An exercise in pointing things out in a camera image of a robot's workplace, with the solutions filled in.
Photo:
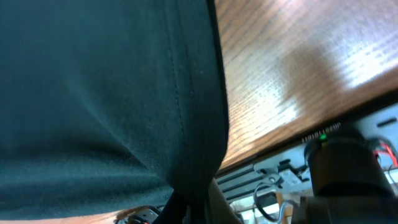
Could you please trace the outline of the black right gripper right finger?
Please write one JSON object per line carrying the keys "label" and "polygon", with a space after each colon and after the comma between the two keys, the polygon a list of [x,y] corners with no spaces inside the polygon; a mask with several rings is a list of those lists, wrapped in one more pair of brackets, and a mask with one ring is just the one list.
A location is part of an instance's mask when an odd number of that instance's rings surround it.
{"label": "black right gripper right finger", "polygon": [[209,185],[208,197],[204,206],[205,223],[207,224],[242,224],[224,198],[215,179]]}

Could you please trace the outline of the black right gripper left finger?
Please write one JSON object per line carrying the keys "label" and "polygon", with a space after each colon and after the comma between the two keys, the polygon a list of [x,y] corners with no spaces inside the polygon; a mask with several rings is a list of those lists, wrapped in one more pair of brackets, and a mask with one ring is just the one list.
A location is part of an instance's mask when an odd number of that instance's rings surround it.
{"label": "black right gripper left finger", "polygon": [[152,222],[153,224],[182,224],[187,214],[188,202],[179,194],[173,193],[166,203],[160,215]]}

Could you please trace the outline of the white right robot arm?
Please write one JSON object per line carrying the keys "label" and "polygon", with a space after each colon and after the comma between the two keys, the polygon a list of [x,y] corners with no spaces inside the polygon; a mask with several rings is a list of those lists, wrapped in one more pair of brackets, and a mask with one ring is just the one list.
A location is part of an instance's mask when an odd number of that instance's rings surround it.
{"label": "white right robot arm", "polygon": [[305,148],[313,196],[299,203],[286,200],[278,218],[254,204],[271,223],[280,223],[288,204],[292,223],[397,223],[397,197],[383,173],[371,145],[354,128],[340,129],[312,140]]}

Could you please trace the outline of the black t-shirt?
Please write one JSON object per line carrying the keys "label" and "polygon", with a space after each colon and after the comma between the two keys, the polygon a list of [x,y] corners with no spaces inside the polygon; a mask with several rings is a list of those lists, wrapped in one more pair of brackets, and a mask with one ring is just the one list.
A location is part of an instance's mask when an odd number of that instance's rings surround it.
{"label": "black t-shirt", "polygon": [[171,202],[226,154],[213,1],[1,1],[1,219]]}

